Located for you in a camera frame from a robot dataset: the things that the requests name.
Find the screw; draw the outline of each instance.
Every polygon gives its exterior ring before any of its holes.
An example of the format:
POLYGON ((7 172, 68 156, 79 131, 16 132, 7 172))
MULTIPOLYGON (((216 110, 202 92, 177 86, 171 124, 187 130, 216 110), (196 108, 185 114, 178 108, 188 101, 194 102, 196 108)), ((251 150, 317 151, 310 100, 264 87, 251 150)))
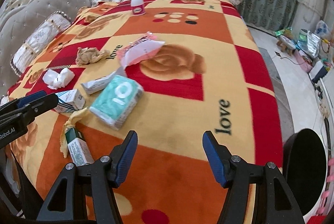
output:
POLYGON ((106 163, 106 162, 108 162, 110 160, 110 157, 109 156, 102 156, 101 157, 101 162, 102 163, 106 163))
POLYGON ((267 163, 267 166, 270 167, 270 168, 273 168, 273 169, 276 167, 275 163, 273 163, 273 162, 267 163))
POLYGON ((69 163, 69 164, 66 165, 67 170, 71 170, 73 167, 74 167, 74 164, 72 164, 72 163, 69 163))
POLYGON ((232 159, 233 162, 236 162, 236 163, 241 161, 241 158, 238 155, 233 155, 231 157, 231 159, 232 159))

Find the bottle label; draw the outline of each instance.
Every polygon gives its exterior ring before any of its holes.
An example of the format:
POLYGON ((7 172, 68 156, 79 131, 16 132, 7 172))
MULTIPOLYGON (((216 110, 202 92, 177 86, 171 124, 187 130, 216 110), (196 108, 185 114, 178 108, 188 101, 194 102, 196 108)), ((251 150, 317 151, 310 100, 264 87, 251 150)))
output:
POLYGON ((143 15, 145 13, 144 4, 132 7, 132 13, 135 16, 143 15))

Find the gray rug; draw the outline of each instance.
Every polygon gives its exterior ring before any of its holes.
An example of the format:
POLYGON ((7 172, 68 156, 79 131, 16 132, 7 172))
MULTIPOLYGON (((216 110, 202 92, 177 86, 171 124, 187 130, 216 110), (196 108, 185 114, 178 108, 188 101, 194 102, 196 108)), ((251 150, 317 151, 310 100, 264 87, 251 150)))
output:
POLYGON ((278 113, 280 115, 281 121, 282 141, 286 142, 288 138, 295 133, 288 98, 285 94, 285 90, 275 64, 270 58, 268 51, 264 48, 258 49, 260 50, 260 53, 264 59, 270 79, 273 83, 273 89, 278 106, 278 113))

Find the patterned blanket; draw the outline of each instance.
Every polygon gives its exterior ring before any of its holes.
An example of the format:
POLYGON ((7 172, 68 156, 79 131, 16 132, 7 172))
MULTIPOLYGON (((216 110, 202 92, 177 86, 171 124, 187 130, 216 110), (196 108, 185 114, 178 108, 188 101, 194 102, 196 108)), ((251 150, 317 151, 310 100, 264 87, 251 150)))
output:
MULTIPOLYGON (((106 76, 119 67, 116 51, 147 31, 166 44, 151 60, 126 68, 145 93, 119 131, 93 114, 77 124, 96 160, 109 154, 129 130, 139 145, 128 177, 115 190, 125 224, 216 223, 226 190, 214 180, 202 148, 204 131, 247 162, 282 165, 277 103, 264 61, 237 10, 228 0, 144 0, 146 14, 132 16, 130 2, 100 2, 81 8, 70 28, 58 35, 10 90, 11 98, 39 90, 53 93, 42 77, 48 69, 70 68, 74 79, 64 89, 106 76), (95 64, 75 63, 78 47, 107 49, 95 64)), ((49 111, 11 149, 45 198, 71 157, 59 151, 68 114, 49 111)), ((246 223, 252 219, 250 188, 246 223)), ((87 198, 89 218, 94 218, 87 198)))

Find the upholstered headboard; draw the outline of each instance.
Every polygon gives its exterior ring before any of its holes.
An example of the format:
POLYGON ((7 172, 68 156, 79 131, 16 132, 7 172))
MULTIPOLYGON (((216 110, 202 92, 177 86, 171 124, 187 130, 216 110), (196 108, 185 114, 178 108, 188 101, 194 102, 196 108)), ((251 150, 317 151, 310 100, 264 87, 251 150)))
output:
POLYGON ((83 6, 91 6, 91 0, 30 0, 1 19, 0 97, 17 81, 10 60, 33 31, 55 11, 63 11, 74 20, 83 6))

